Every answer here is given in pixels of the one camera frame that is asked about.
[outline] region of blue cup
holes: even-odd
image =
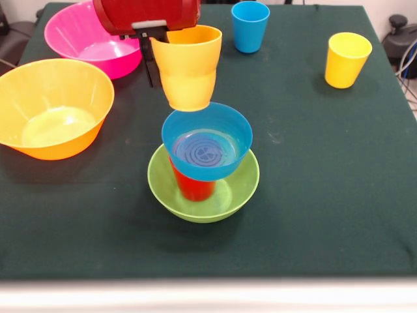
[[[269,8],[256,1],[243,1],[232,7],[235,47],[243,53],[253,53],[261,48]]]

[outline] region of pink bowl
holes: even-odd
[[[56,13],[46,24],[44,36],[61,57],[95,65],[112,80],[129,74],[142,58],[139,40],[111,36],[98,20],[92,1]]]

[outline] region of red cup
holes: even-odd
[[[169,162],[174,170],[175,178],[177,179],[178,187],[181,190],[184,198],[191,201],[203,201],[209,198],[216,186],[215,181],[196,181],[183,174],[181,174],[174,166],[169,158]]]

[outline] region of dark green table cover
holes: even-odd
[[[48,4],[22,63],[57,57]],[[261,180],[232,217],[192,224],[147,184],[170,108],[143,65],[114,81],[96,141],[44,162],[0,148],[0,277],[409,276],[417,253],[417,124],[362,7],[274,6],[261,50],[233,47],[230,6],[203,6],[223,31],[213,100],[253,127]],[[354,87],[323,79],[333,33],[373,52]]]

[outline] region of orange bowl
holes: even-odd
[[[114,88],[88,63],[47,59],[1,76],[0,95],[0,143],[41,160],[60,160],[94,141]]]

